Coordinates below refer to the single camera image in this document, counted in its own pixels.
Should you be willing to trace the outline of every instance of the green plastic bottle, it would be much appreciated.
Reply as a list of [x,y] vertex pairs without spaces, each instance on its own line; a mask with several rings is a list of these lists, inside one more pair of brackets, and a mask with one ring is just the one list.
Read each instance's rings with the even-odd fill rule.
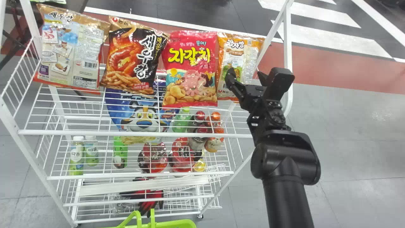
[[121,141],[121,137],[114,136],[113,163],[117,169],[123,169],[127,166],[128,146]]
[[98,164],[98,151],[97,151],[96,136],[86,136],[86,142],[84,147],[86,150],[86,163],[89,166],[95,166]]
[[187,127],[190,126],[190,107],[183,107],[180,112],[173,119],[173,131],[174,132],[186,132]]
[[84,137],[74,136],[70,151],[69,175],[83,175],[84,169]]

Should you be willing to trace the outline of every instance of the white floor stripe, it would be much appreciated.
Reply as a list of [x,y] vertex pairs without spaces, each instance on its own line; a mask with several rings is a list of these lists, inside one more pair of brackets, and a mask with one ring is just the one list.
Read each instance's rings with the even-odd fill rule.
[[[284,2],[285,0],[259,0],[259,3],[263,8],[276,11],[281,10]],[[299,2],[294,2],[290,9],[291,14],[294,15],[360,28],[360,26],[346,13],[306,5]]]
[[[256,34],[252,34],[252,33],[231,31],[231,30],[226,30],[226,29],[213,28],[213,27],[183,23],[183,22],[175,22],[175,21],[164,20],[164,19],[159,19],[159,18],[155,18],[155,17],[146,17],[146,16],[135,15],[135,14],[111,11],[111,10],[106,10],[106,9],[98,9],[98,8],[93,8],[93,7],[88,7],[88,6],[84,9],[84,12],[96,13],[96,14],[102,14],[102,15],[111,15],[111,16],[116,16],[116,17],[124,17],[124,18],[128,18],[128,19],[133,19],[133,20],[139,20],[139,21],[144,21],[144,22],[153,22],[153,23],[157,23],[157,24],[165,24],[165,25],[178,26],[178,27],[183,27],[183,28],[191,28],[191,29],[195,29],[195,30],[227,32],[227,33],[233,33],[233,34],[241,34],[241,35],[250,36],[250,37],[266,38],[266,36],[256,35]],[[273,38],[272,42],[282,43],[283,40],[280,38]]]
[[[278,33],[281,37],[284,36],[283,25],[278,29]],[[375,40],[315,28],[291,25],[291,39],[296,43],[392,58]]]
[[352,0],[405,47],[405,34],[364,0]]
[[332,1],[332,0],[318,0],[318,1],[327,2],[327,3],[331,3],[331,4],[336,5],[336,3],[334,1]]
[[394,60],[397,61],[397,62],[405,63],[405,59],[403,59],[403,58],[394,58]]

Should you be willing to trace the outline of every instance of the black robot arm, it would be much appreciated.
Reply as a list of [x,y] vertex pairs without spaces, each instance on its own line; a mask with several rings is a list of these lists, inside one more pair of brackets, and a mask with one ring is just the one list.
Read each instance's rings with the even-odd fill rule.
[[282,112],[281,98],[294,81],[284,68],[269,75],[258,72],[261,86],[236,80],[233,68],[225,83],[250,115],[247,124],[255,150],[250,170],[262,179],[269,225],[272,228],[313,228],[304,185],[319,181],[321,167],[309,137],[291,131]]

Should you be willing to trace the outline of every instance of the snack bag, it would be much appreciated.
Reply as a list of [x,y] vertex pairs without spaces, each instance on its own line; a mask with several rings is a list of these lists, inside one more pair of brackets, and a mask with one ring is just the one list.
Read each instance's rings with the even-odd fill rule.
[[216,32],[174,31],[162,53],[167,70],[163,107],[217,106]]
[[[132,94],[123,90],[107,88],[105,102],[112,122],[119,131],[166,132],[171,120],[178,110],[162,108],[163,93],[166,82],[156,80],[155,91],[161,97],[159,104],[156,98]],[[149,136],[121,136],[125,145],[134,143],[159,142],[160,138]]]
[[220,50],[218,69],[215,74],[218,100],[238,101],[225,84],[228,69],[234,68],[237,80],[244,84],[252,82],[256,71],[256,60],[264,42],[264,38],[245,37],[224,32],[218,33]]
[[159,56],[168,34],[110,16],[110,48],[101,84],[107,88],[152,95]]
[[44,20],[43,58],[33,80],[98,93],[98,56],[110,23],[67,9],[37,7]]

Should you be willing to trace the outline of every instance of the green handle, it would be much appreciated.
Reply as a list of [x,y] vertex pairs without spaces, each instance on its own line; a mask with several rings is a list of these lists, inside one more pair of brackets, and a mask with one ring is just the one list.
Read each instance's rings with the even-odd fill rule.
[[155,228],[155,209],[151,209],[151,228]]
[[126,218],[124,221],[122,221],[121,224],[119,224],[117,226],[117,228],[125,228],[125,225],[128,224],[128,222],[131,221],[134,216],[136,216],[136,227],[141,228],[142,227],[142,218],[141,218],[141,213],[139,213],[139,211],[133,211],[128,216],[128,218]]

